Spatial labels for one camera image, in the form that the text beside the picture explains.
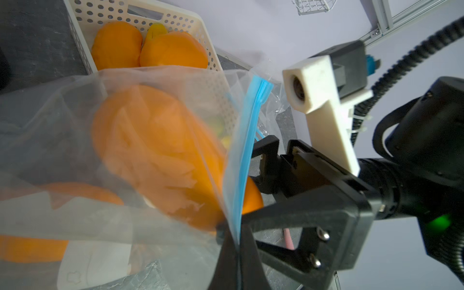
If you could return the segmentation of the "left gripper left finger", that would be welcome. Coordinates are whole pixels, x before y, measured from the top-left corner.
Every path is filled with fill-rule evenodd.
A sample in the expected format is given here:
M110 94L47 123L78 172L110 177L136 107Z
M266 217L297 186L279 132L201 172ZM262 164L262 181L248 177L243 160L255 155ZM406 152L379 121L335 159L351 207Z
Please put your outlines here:
M223 238L221 251L217 260L209 290L238 290L239 283L239 251L235 245L227 223L217 227L217 235Z

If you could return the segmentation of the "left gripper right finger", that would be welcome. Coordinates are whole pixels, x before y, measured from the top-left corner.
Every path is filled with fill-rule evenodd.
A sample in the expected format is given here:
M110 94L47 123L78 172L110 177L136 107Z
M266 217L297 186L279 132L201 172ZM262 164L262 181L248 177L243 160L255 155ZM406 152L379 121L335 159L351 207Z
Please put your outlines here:
M241 290L271 290L256 241L248 225L241 226L239 262Z

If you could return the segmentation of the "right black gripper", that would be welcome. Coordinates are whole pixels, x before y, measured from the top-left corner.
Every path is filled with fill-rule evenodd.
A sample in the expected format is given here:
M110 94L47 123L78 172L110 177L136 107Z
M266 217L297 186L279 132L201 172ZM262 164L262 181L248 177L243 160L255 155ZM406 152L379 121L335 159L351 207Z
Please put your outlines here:
M257 242L261 261L311 290L325 290L335 272L354 267L381 206L380 194L300 140L278 153L279 139L256 142L258 189L276 202L250 214L250 230L301 228L295 250Z

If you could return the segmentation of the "clear zip-top bag blue zipper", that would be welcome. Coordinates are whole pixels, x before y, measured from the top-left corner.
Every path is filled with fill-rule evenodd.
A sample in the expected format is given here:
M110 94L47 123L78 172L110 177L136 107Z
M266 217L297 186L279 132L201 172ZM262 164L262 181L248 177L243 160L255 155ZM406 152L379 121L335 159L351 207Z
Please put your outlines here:
M1 96L1 288L204 290L219 224L263 206L266 68L103 70Z

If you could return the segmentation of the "large orange mango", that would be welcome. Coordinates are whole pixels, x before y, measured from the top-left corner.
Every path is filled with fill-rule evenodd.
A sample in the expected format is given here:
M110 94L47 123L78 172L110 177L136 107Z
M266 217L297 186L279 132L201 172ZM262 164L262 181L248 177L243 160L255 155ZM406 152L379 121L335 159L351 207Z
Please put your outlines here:
M145 85L111 94L94 114L91 136L106 168L165 215L205 232L225 220L227 151L170 94Z

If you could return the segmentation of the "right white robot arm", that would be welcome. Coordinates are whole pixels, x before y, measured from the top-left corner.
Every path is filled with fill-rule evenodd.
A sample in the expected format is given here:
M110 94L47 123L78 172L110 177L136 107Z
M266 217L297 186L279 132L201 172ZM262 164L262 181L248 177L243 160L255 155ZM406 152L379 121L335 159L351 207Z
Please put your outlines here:
M370 110L424 60L464 36L459 18L429 36L366 89L362 41L331 47L283 71L288 101L304 113L311 143L291 140L285 154L268 136L258 189L276 203L244 215L236 259L240 288L270 288L263 265L312 290L353 268L372 224L414 216L426 253L464 277L464 81L438 78L428 91L386 115L372 145L354 144Z

